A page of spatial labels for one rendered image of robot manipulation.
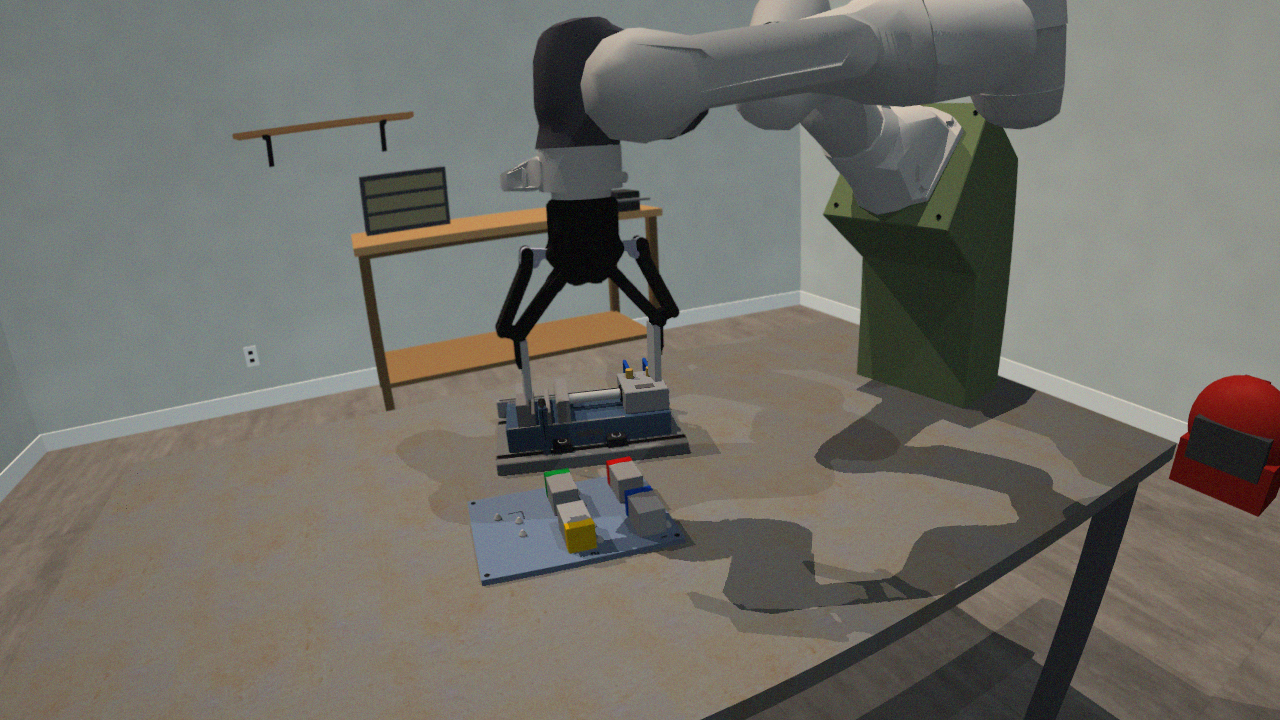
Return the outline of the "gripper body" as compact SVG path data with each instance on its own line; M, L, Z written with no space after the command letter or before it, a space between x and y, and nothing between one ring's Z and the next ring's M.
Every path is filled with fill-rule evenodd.
M553 200L547 204L547 261L561 272L570 256L579 254L582 263L567 283L579 286L602 283L609 275L593 256L603 252L616 264L625 252L620 240L618 200ZM596 234L603 234L598 236ZM588 238L579 238L588 237Z

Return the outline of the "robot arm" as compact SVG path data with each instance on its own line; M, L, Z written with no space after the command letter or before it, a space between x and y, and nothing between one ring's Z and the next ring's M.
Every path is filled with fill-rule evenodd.
M964 132L923 104L970 96L1009 129L1059 115L1066 24L1066 0L832 10L828 0L759 0L750 26L701 35L563 20L541 32L532 59L538 158L500 173L500 190L611 197L628 181L620 140L676 138L710 108L736 104L762 129L801 123L859 208L899 211L931 199Z

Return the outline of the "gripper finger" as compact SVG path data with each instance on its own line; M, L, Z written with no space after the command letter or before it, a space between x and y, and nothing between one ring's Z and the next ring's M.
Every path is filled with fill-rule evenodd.
M649 318L649 320L646 320L648 375L650 375L653 380L659 382L662 380L660 351L664 347L663 325L666 325L666 320L669 318L678 316L678 307L657 270L655 264L652 261L648 240L641 236L634 236L634 240L625 240L622 243L625 245L625 251L628 252L628 256L636 260L637 266L640 266L643 275L646 278L648 284L652 287L653 293L660 304L660 307L654 307L626 278L626 275L620 272L613 263L611 263L611 259L607 258L605 254L595 252L593 259L608 275L611 275L611 281L613 281L614 284L617 284L620 290L622 290Z
M515 281L509 287L509 292L495 325L497 334L500 338L509 338L515 342L515 361L518 369L521 369L524 396L526 400L532 398L529 342L526 337L530 331L532 331L532 327L538 323L539 318L547 310L556 295L561 292L564 284L570 281L570 277L573 275L573 272L576 272L582 263L582 258L579 256L579 254L573 254L570 256L568 261L564 263L564 266L562 266L559 273L553 269L547 277L547 282L541 286L541 290L539 290L531 304L529 304L529 307L524 311L522 316L520 316L518 322L512 325L518 305L524 299L525 290L527 288L529 281L532 275L532 269L538 268L543 259L547 259L547 249L529 249L529 246L522 246L518 250L518 270L516 272Z

